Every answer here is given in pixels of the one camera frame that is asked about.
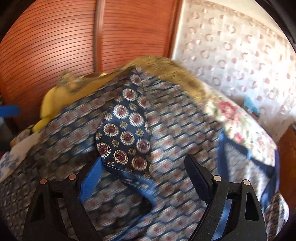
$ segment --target wooden furniture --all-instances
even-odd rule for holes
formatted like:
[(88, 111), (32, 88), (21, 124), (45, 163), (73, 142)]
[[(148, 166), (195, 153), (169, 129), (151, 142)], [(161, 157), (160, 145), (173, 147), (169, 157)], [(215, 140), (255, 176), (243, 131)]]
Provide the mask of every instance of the wooden furniture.
[(290, 125), (278, 142), (280, 191), (292, 212), (296, 207), (296, 130)]
[(21, 108), (21, 115), (14, 118), (20, 129), (39, 120), (42, 98), (63, 70), (77, 76), (110, 72), (139, 56), (168, 56), (181, 4), (180, 0), (22, 2), (26, 10), (13, 19), (0, 43), (0, 89), (6, 104)]

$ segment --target clothing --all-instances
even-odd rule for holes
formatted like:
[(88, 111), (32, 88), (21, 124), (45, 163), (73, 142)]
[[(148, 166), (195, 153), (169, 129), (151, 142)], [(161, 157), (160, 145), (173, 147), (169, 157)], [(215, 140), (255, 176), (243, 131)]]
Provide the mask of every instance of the clothing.
[[(121, 71), (103, 88), (62, 110), (45, 128), (27, 158), (0, 183), (1, 209), (6, 215), (3, 218), (19, 240), (39, 180), (64, 179), (98, 158), (95, 133), (132, 73), (143, 82), (144, 95), (150, 103), (147, 111), (152, 151), (149, 172), (157, 190), (157, 205), (148, 214), (143, 213), (143, 196), (124, 185), (117, 175), (104, 171), (84, 207), (104, 240), (117, 238), (128, 228), (123, 239), (187, 240), (190, 237), (204, 213), (205, 203), (199, 200), (184, 170), (184, 156), (194, 154), (213, 175), (217, 174), (218, 137), (222, 125), (204, 114), (201, 106), (180, 85), (131, 67)], [(238, 164), (245, 165), (246, 161), (248, 159), (240, 160)], [(258, 176), (248, 179), (254, 183)], [(268, 184), (267, 179), (262, 180), (254, 188), (258, 196)], [(284, 210), (284, 203), (278, 203), (279, 210)], [(66, 230), (70, 237), (75, 237), (62, 202), (60, 207)]]

